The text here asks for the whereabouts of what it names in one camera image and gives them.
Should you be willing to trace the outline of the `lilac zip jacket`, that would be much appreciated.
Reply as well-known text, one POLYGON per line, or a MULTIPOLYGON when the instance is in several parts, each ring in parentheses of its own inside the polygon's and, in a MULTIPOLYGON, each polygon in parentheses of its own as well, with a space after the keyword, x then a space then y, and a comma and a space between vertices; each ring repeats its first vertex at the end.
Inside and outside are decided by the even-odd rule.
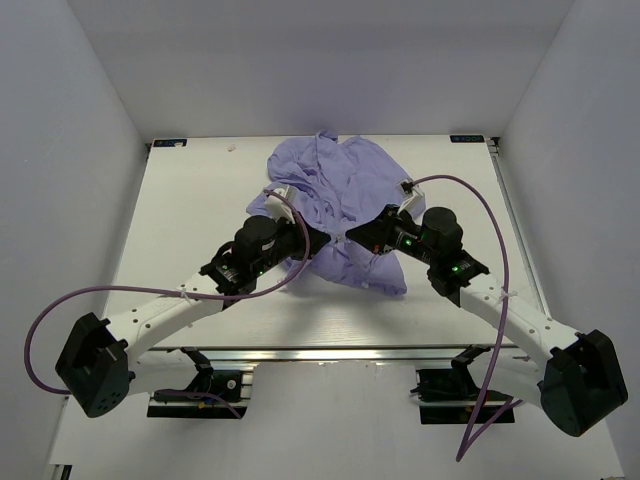
POLYGON ((343 142, 321 131, 281 142, 267 159, 270 190, 297 189, 294 206, 314 229, 331 237, 310 261, 311 272, 339 285, 391 297, 407 293, 397 256, 374 255, 345 232, 373 220, 388 205, 400 205, 400 184, 410 175, 378 144, 361 136, 343 142))

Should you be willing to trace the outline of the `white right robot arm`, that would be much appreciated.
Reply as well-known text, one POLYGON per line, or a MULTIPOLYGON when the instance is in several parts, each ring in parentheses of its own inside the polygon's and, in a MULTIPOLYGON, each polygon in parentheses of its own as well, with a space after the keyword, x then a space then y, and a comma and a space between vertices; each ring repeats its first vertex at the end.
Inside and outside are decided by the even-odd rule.
POLYGON ((463 229, 451 210, 432 207, 416 224, 389 205, 346 236, 373 254, 399 251, 426 264, 427 278, 440 296, 502 328, 522 353, 497 360, 490 389, 541 408, 564 433, 584 434, 627 401, 611 339, 598 330, 581 333, 508 295, 464 250, 463 229))

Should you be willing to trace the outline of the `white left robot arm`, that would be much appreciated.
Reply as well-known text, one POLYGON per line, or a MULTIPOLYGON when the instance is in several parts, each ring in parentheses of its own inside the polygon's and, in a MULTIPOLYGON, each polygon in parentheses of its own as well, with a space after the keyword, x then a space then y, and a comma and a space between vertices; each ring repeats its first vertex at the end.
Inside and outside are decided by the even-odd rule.
POLYGON ((313 257, 331 240, 308 225, 251 216, 233 240, 187 280, 177 296, 160 295, 143 306, 100 319, 78 319, 55 365, 90 418, 113 410, 127 396, 169 390, 199 399, 218 394, 238 401, 215 377, 210 360, 194 347, 159 350, 157 344, 252 293, 257 280, 281 262, 313 257))

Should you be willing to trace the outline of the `dark table corner label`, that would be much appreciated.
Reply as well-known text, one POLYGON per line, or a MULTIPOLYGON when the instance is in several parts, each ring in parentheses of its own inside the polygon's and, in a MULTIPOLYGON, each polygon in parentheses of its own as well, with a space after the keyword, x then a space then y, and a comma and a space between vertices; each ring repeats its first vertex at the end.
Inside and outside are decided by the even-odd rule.
POLYGON ((485 139, 482 135, 450 135, 449 139, 452 143, 484 143, 485 139))

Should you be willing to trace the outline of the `white front cover board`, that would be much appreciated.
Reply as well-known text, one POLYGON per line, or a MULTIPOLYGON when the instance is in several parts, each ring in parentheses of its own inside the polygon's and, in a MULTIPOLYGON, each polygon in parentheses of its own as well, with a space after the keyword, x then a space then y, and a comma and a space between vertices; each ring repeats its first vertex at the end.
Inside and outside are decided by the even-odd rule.
POLYGON ((126 399, 65 408, 51 460, 75 479, 601 479, 622 475, 605 425, 580 438, 517 409, 463 459, 460 425, 424 425, 407 365, 269 363, 240 420, 151 419, 126 399))

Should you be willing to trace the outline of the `dark left corner label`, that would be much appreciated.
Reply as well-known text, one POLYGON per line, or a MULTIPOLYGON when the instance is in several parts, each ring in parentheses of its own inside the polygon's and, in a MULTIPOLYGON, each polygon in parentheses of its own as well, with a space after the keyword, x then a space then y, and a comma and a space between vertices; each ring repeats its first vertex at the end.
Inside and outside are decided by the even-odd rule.
POLYGON ((186 138, 177 139, 155 139, 151 144, 151 147, 156 148, 182 148, 187 145, 188 140, 186 138))

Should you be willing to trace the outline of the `aluminium table front rail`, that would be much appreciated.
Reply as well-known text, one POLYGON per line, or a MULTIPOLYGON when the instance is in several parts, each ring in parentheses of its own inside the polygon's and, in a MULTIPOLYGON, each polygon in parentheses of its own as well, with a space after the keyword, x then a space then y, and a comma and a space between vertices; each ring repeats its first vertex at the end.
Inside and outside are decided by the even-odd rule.
MULTIPOLYGON (((472 345, 482 353, 488 345, 472 345)), ((470 346, 444 347, 336 347, 336 348, 268 348, 268 349, 223 349, 223 348, 155 348, 142 354, 137 360, 129 360, 121 346, 114 346, 94 354, 97 362, 123 363, 129 370, 136 365, 165 365, 186 362, 187 364, 258 364, 265 362, 409 362, 421 363, 450 360, 462 354, 470 346)))

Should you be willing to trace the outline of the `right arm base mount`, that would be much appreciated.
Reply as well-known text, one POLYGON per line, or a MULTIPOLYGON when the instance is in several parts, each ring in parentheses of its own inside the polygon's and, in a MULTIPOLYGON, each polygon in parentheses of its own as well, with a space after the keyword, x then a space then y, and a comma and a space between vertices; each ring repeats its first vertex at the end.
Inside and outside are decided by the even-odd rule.
POLYGON ((467 369, 490 347, 471 345, 456 355, 446 367, 421 368, 410 396, 417 402, 422 425, 466 425, 471 419, 484 378, 474 381, 467 369))

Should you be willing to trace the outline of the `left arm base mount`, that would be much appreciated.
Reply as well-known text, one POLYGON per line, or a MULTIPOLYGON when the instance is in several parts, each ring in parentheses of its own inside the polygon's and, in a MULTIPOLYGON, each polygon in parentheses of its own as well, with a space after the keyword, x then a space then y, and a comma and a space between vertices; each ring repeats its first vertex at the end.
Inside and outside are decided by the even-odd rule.
POLYGON ((175 394, 161 389, 150 395, 148 418, 240 420, 244 417, 253 385, 252 366, 225 365, 213 362, 202 351, 184 347, 179 352, 187 358, 189 383, 183 387, 169 387, 175 394))

